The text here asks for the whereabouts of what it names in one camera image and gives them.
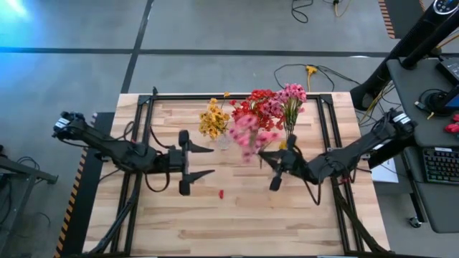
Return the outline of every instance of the clear vase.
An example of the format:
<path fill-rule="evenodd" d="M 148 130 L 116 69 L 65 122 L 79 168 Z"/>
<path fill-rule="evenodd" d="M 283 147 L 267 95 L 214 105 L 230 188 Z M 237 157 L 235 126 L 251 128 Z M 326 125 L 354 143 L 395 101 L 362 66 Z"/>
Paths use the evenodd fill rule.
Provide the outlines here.
<path fill-rule="evenodd" d="M 225 151 L 225 150 L 229 149 L 230 148 L 229 146 L 231 145 L 231 142 L 232 142 L 232 139 L 228 134 L 222 133 L 222 134 L 218 135 L 217 144 L 218 144 L 218 148 L 221 151 Z"/>

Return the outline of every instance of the wooden tabletop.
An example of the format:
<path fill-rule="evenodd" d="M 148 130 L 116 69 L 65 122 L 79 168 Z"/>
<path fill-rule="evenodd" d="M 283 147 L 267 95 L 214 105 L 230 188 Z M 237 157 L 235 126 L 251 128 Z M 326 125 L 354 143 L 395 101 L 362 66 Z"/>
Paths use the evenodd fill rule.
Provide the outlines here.
<path fill-rule="evenodd" d="M 341 140 L 346 146 L 360 137 L 351 96 L 348 92 L 331 94 Z M 122 135 L 126 124 L 133 120 L 137 98 L 137 94 L 120 96 L 113 121 L 113 137 Z M 309 100 L 303 106 L 306 112 L 298 116 L 295 134 L 305 159 L 310 160 L 325 150 L 316 101 Z M 269 191 L 273 172 L 267 164 L 260 169 L 256 159 L 249 164 L 242 163 L 237 145 L 219 150 L 215 141 L 199 133 L 199 113 L 206 107 L 207 102 L 202 100 L 155 101 L 152 125 L 158 139 L 163 144 L 178 145 L 178 132 L 188 130 L 194 143 L 215 149 L 213 153 L 190 154 L 190 171 L 215 169 L 216 172 L 191 185 L 191 196 L 180 196 L 179 173 L 173 174 L 171 185 L 162 193 L 148 190 L 143 181 L 131 254 L 342 254 L 330 181 L 323 183 L 320 206 L 313 203 L 304 183 L 289 175 L 283 176 L 278 192 Z M 227 112 L 232 110 L 232 106 L 226 104 L 223 108 Z M 329 135 L 333 137 L 328 112 L 326 114 Z M 161 150 L 152 138 L 150 145 Z M 277 143 L 271 146 L 272 149 L 277 147 Z M 367 168 L 363 162 L 359 166 Z M 105 164 L 101 176 L 114 170 L 113 164 Z M 148 178 L 156 188 L 165 184 L 164 175 Z M 91 250 L 113 223 L 122 180 L 123 173 L 116 173 L 98 186 L 85 251 Z M 219 198 L 220 190 L 224 190 L 223 199 Z M 389 248 L 371 174 L 357 172 L 352 190 L 359 218 L 379 244 Z M 346 224 L 354 247 L 349 221 Z M 124 245 L 126 227 L 127 219 L 122 228 L 120 249 Z"/>

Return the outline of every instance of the concrete floor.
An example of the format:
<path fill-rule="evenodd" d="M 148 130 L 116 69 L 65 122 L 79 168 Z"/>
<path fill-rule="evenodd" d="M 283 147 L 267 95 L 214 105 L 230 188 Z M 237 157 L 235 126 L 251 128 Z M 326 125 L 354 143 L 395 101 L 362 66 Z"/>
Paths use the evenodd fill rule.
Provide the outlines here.
<path fill-rule="evenodd" d="M 0 0 L 0 47 L 132 49 L 147 0 L 23 0 L 23 8 L 8 2 Z M 142 48 L 388 52 L 397 43 L 387 36 L 377 0 L 354 0 L 340 19 L 319 0 L 305 13 L 308 24 L 291 17 L 286 0 L 155 0 Z M 449 52 L 459 52 L 459 42 L 448 47 Z M 60 176 L 54 186 L 35 188 L 18 230 L 31 237 L 16 238 L 11 254 L 51 257 L 54 253 L 80 150 L 51 138 L 52 126 L 62 110 L 87 117 L 115 111 L 130 58 L 129 54 L 0 53 L 0 143 L 11 159 L 31 156 L 42 170 Z M 289 63 L 325 65 L 364 81 L 381 60 L 142 54 L 129 92 L 150 92 L 153 86 L 160 92 L 277 89 L 273 71 Z M 354 86 L 332 78 L 336 91 Z M 301 68 L 286 68 L 279 79 L 306 84 Z M 313 91 L 331 89 L 321 75 L 314 75 L 311 82 Z M 398 102 L 395 91 L 388 99 Z M 414 214 L 407 195 L 378 198 L 395 252 L 436 257 L 459 253 L 457 234 L 436 234 L 428 224 L 421 229 L 406 224 L 405 218 Z M 51 218 L 50 227 L 38 211 Z"/>

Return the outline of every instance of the wheel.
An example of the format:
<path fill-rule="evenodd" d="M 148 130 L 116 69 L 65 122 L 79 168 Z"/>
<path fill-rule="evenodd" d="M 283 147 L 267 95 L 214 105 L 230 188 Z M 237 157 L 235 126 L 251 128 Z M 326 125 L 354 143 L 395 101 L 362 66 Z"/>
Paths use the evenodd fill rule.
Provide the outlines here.
<path fill-rule="evenodd" d="M 422 226 L 422 222 L 419 222 L 416 216 L 408 219 L 408 223 L 410 223 L 410 225 L 416 229 L 419 229 Z"/>

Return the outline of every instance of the computer keyboard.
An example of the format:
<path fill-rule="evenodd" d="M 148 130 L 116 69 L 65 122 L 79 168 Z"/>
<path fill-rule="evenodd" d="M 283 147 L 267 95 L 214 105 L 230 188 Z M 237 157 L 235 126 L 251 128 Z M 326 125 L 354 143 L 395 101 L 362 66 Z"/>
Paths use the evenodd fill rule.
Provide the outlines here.
<path fill-rule="evenodd" d="M 439 149 L 422 150 L 427 181 L 459 185 L 459 153 Z"/>

